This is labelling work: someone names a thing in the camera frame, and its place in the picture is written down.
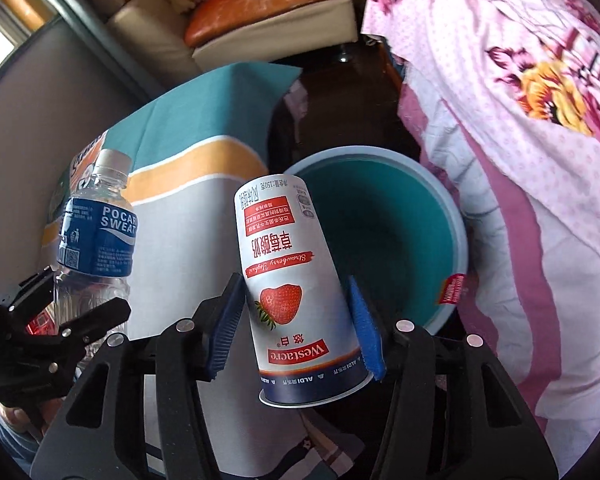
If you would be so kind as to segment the person's left hand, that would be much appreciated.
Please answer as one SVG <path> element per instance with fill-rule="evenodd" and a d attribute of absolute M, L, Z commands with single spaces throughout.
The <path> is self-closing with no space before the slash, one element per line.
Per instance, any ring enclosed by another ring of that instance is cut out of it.
<path fill-rule="evenodd" d="M 27 412 L 22 408 L 8 408 L 0 402 L 1 421 L 17 434 L 24 434 L 34 428 L 44 436 L 63 403 L 64 400 L 62 399 L 53 399 L 38 404 L 36 408 L 43 417 L 43 422 L 38 424 L 37 422 L 31 422 Z"/>

